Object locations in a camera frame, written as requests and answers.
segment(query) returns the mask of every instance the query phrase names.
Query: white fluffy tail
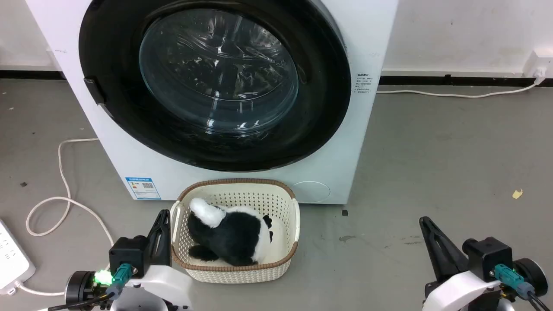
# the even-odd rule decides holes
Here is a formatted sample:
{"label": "white fluffy tail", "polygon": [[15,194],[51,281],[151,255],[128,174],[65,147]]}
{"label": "white fluffy tail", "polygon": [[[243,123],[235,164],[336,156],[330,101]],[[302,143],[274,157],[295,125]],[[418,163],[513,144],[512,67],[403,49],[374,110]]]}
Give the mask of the white fluffy tail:
{"label": "white fluffy tail", "polygon": [[206,200],[201,198],[193,198],[190,201],[190,210],[194,212],[203,224],[211,228],[217,227],[227,214],[224,210],[209,205]]}

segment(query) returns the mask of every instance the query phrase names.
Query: white wall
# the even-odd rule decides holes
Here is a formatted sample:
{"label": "white wall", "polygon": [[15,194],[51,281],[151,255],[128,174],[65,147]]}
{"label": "white wall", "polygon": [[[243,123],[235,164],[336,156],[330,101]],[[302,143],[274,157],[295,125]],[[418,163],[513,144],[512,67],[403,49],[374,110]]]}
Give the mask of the white wall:
{"label": "white wall", "polygon": [[552,0],[400,0],[384,75],[520,76],[553,48]]}
{"label": "white wall", "polygon": [[25,0],[0,0],[0,70],[57,70],[47,50]]}

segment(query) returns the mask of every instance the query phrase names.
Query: black baseboard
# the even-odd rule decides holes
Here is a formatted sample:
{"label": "black baseboard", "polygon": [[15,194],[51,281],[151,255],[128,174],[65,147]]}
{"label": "black baseboard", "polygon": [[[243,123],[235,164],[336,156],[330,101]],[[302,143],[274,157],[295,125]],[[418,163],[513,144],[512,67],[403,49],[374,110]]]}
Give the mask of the black baseboard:
{"label": "black baseboard", "polygon": [[[0,79],[65,80],[61,71],[0,70]],[[381,76],[379,85],[456,85],[526,87],[533,78]],[[553,87],[553,79],[545,79],[540,87]]]}
{"label": "black baseboard", "polygon": [[0,70],[0,79],[65,80],[61,71]]}
{"label": "black baseboard", "polygon": [[[534,83],[534,78],[494,78],[494,77],[425,77],[425,76],[381,76],[379,85],[456,85],[456,86],[516,86],[526,87]],[[540,85],[553,86],[553,79],[545,79]]]}

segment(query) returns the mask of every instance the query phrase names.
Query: gray floor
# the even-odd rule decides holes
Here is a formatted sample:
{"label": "gray floor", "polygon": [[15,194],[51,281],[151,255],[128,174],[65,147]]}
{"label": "gray floor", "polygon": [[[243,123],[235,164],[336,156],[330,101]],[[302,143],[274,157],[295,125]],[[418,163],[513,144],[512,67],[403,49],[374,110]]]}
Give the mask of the gray floor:
{"label": "gray floor", "polygon": [[[530,257],[553,271],[552,98],[553,89],[543,88],[477,100],[379,95],[345,206],[349,217],[336,206],[303,206],[300,247],[281,279],[196,283],[195,309],[418,310],[433,278],[417,223],[423,215],[458,245],[493,235],[512,246],[515,258]],[[37,266],[28,287],[62,291],[70,273],[106,264],[108,241],[79,208],[51,235],[25,231],[36,203],[65,195],[58,144],[88,137],[94,132],[65,82],[0,81],[0,218]],[[98,142],[67,146],[64,166],[74,198],[97,211],[114,237],[147,234],[157,212],[171,205],[132,200]],[[511,197],[516,189],[524,190],[518,200]],[[50,228],[64,208],[41,209],[33,228]],[[340,241],[344,236],[352,238]],[[552,298],[545,301],[553,305]],[[25,292],[0,297],[2,310],[59,303],[60,297]]]}

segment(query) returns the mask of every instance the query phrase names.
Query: white cable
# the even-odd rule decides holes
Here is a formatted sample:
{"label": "white cable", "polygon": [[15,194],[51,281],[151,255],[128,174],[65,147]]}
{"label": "white cable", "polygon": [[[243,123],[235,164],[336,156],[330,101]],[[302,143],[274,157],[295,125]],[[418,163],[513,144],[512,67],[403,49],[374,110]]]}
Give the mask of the white cable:
{"label": "white cable", "polygon": [[[69,208],[71,207],[71,203],[77,205],[78,207],[86,210],[87,212],[89,212],[90,214],[92,214],[92,216],[94,216],[96,218],[96,220],[98,220],[98,222],[100,223],[100,225],[102,226],[102,228],[104,229],[104,232],[106,233],[107,235],[107,238],[109,239],[109,242],[111,244],[111,246],[113,246],[113,238],[111,237],[111,235],[109,234],[109,231],[107,230],[107,227],[106,225],[103,223],[102,219],[95,213],[93,212],[91,209],[89,209],[88,207],[80,204],[79,202],[73,200],[71,198],[71,190],[69,189],[69,185],[67,184],[67,180],[65,179],[65,176],[64,176],[64,170],[63,170],[63,166],[61,165],[61,147],[65,144],[65,143],[72,143],[72,142],[93,142],[93,141],[97,141],[98,138],[88,138],[88,139],[70,139],[70,140],[67,140],[67,141],[63,141],[60,143],[60,145],[58,146],[58,166],[60,168],[60,175],[61,175],[61,180],[63,180],[64,182],[64,185],[65,185],[65,190],[67,190],[67,198],[63,197],[63,196],[54,196],[52,198],[48,198],[46,200],[42,200],[41,202],[39,202],[38,204],[35,205],[35,207],[33,207],[33,209],[31,209],[31,211],[29,212],[29,215],[27,215],[27,220],[25,221],[25,225],[27,227],[27,232],[32,235],[32,236],[45,236],[49,233],[51,233],[52,231],[56,230],[60,225],[61,223],[65,220],[65,218],[67,217],[67,214],[69,213]],[[34,212],[36,211],[36,209],[38,207],[40,207],[41,205],[43,205],[44,203],[46,202],[49,202],[49,201],[54,201],[54,200],[63,200],[63,201],[67,201],[67,207],[65,208],[65,212],[63,214],[63,216],[61,217],[61,219],[58,221],[57,224],[55,224],[50,230],[48,231],[45,231],[45,232],[42,232],[42,233],[36,233],[34,232],[30,226],[29,226],[29,220],[31,218],[31,216],[33,216]],[[31,294],[35,294],[35,295],[40,295],[40,296],[63,296],[65,293],[64,292],[59,292],[59,293],[45,293],[45,292],[39,292],[39,291],[35,291],[35,290],[32,290],[30,288],[27,288],[25,287],[23,284],[19,283],[18,284],[18,287],[21,288],[22,290],[28,292],[28,293],[31,293]]]}
{"label": "white cable", "polygon": [[483,97],[494,96],[494,95],[513,94],[513,93],[524,92],[524,91],[530,90],[531,88],[533,88],[536,85],[537,84],[532,84],[530,86],[527,86],[527,87],[525,87],[523,89],[519,89],[519,90],[494,92],[494,93],[488,93],[488,94],[483,94],[483,95],[437,94],[437,93],[428,93],[428,92],[415,91],[415,90],[377,91],[377,94],[414,93],[414,94],[429,95],[429,96],[440,96],[440,97],[460,97],[460,98],[463,98],[463,99],[481,99]]}

